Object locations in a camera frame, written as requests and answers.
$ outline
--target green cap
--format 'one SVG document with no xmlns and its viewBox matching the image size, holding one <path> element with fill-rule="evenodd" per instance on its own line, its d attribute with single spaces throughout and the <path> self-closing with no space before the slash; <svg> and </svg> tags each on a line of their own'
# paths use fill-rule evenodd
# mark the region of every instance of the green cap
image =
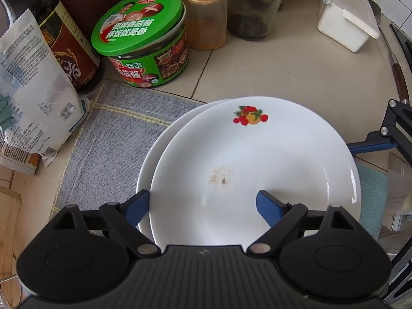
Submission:
<svg viewBox="0 0 412 309">
<path fill-rule="evenodd" d="M 181 0 L 123 0 L 97 22 L 91 43 L 106 56 L 136 51 L 166 34 L 182 12 Z"/>
</svg>

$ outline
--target brown stain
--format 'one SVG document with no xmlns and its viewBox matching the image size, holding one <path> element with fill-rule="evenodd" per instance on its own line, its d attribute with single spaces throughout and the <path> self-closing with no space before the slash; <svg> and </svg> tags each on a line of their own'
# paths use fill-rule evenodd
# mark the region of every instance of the brown stain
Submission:
<svg viewBox="0 0 412 309">
<path fill-rule="evenodd" d="M 208 183 L 215 186 L 218 184 L 227 186 L 230 184 L 232 174 L 233 172 L 231 169 L 226 168 L 225 166 L 218 166 L 213 169 L 212 175 L 209 176 Z"/>
</svg>

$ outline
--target wooden cutting board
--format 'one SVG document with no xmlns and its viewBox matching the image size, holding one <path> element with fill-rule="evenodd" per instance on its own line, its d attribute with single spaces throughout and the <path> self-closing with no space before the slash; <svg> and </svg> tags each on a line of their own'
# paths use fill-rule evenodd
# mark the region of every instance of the wooden cutting board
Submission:
<svg viewBox="0 0 412 309">
<path fill-rule="evenodd" d="M 12 274 L 14 231 L 21 207 L 20 194 L 0 186 L 0 279 Z M 1 284 L 6 300 L 13 309 L 11 281 Z"/>
</svg>

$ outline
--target white plastic container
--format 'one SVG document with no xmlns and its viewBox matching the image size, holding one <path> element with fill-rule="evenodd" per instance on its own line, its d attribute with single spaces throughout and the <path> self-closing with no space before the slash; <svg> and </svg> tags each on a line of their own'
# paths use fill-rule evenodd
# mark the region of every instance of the white plastic container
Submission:
<svg viewBox="0 0 412 309">
<path fill-rule="evenodd" d="M 322 0 L 318 30 L 352 52 L 380 35 L 368 0 Z"/>
</svg>

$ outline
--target plate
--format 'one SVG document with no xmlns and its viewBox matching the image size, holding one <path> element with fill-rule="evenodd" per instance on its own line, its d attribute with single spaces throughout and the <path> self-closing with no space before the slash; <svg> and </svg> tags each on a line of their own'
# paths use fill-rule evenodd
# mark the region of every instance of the plate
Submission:
<svg viewBox="0 0 412 309">
<path fill-rule="evenodd" d="M 205 110 L 225 101 L 227 100 L 210 102 L 192 109 L 175 120 L 170 126 L 166 128 L 165 131 L 161 133 L 161 135 L 156 139 L 155 143 L 150 148 L 148 154 L 145 157 L 145 160 L 143 161 L 143 165 L 139 173 L 139 178 L 137 179 L 136 193 L 140 192 L 141 190 L 150 191 L 150 186 L 152 185 L 153 174 L 155 173 L 154 170 L 156 169 L 157 163 L 159 162 L 164 149 L 175 136 L 175 134 L 177 134 L 179 130 L 183 128 L 185 124 L 187 124 L 192 118 L 196 117 Z M 139 230 L 151 241 L 154 240 L 148 214 L 140 221 Z"/>
<path fill-rule="evenodd" d="M 229 100 L 199 114 L 170 141 L 154 173 L 149 216 L 162 249 L 246 249 L 269 229 L 256 210 L 259 190 L 360 215 L 358 171 L 343 139 L 314 112 L 278 98 Z"/>
</svg>

